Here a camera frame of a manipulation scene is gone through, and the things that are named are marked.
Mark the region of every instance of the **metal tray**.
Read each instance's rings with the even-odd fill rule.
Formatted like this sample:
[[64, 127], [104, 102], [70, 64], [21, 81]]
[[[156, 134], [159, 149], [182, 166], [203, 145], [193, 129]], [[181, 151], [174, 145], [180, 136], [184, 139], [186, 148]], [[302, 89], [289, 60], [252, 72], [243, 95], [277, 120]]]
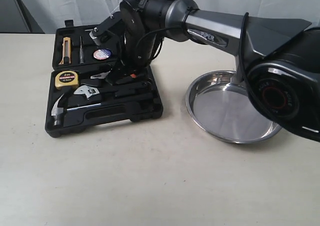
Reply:
[[185, 97], [190, 116], [204, 131], [225, 142], [251, 144], [273, 137], [281, 127], [259, 114], [235, 74], [215, 71], [197, 78]]

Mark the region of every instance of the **white curtain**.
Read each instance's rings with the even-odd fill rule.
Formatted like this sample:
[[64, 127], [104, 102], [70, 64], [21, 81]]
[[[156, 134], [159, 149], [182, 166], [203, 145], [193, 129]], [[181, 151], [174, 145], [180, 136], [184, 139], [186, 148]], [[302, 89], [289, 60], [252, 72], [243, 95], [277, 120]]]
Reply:
[[[45, 33], [55, 33], [64, 21], [76, 26], [98, 24], [122, 0], [22, 0]], [[195, 0], [203, 10], [267, 18], [301, 18], [320, 26], [320, 0]]]

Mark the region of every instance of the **table surface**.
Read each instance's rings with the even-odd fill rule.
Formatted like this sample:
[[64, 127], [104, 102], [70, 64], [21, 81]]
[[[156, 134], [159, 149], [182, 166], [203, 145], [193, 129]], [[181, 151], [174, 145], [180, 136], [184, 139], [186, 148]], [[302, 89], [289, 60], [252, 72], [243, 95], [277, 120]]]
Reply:
[[319, 225], [320, 144], [282, 130], [230, 145], [189, 117], [190, 83], [232, 56], [166, 40], [152, 65], [161, 119], [54, 139], [54, 39], [0, 35], [0, 225]]

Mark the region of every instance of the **robotic arm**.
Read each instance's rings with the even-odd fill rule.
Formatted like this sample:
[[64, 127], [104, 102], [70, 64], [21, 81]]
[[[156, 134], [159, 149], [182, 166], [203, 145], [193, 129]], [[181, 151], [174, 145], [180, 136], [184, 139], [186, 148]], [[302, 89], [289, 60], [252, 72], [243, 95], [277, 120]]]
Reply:
[[192, 40], [236, 57], [237, 78], [265, 117], [320, 142], [320, 28], [299, 19], [263, 19], [199, 10], [193, 0], [123, 0], [124, 53], [107, 80], [138, 73], [163, 38]]

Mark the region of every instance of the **black plastic tool case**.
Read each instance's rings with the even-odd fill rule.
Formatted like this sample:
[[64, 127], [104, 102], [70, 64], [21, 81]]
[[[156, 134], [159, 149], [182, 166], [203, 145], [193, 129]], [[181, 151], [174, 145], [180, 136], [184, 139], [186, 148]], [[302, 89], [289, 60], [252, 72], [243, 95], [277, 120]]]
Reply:
[[[115, 13], [114, 18], [107, 19], [109, 30], [116, 35], [122, 36], [125, 30], [120, 14]], [[73, 21], [66, 21], [66, 27], [56, 31], [54, 54], [51, 74], [49, 97], [47, 104], [45, 130], [51, 137], [60, 137], [63, 134], [79, 133], [94, 125], [106, 124], [122, 120], [139, 122], [145, 119], [157, 119], [162, 116], [163, 105], [153, 77], [151, 68], [148, 67], [136, 79], [124, 78], [119, 83], [126, 85], [122, 91], [110, 90], [113, 92], [98, 94], [87, 99], [84, 95], [74, 95], [75, 88], [70, 86], [58, 90], [55, 87], [56, 75], [63, 71], [74, 71], [78, 74], [79, 85], [88, 85], [101, 91], [113, 87], [103, 79], [90, 79], [91, 76], [107, 72], [118, 59], [117, 41], [115, 37], [105, 38], [101, 46], [96, 46], [90, 38], [90, 30], [95, 27], [82, 26], [74, 27]], [[80, 36], [83, 41], [84, 63], [80, 64]], [[71, 38], [71, 64], [59, 65], [62, 60], [64, 37]], [[109, 49], [112, 56], [105, 61], [98, 61], [93, 57], [94, 51], [98, 49]], [[143, 82], [147, 87], [135, 89], [130, 88], [136, 82]], [[54, 126], [52, 109], [57, 99], [63, 94], [58, 107], [63, 108], [62, 124]], [[69, 108], [83, 107], [74, 111], [67, 111]]]

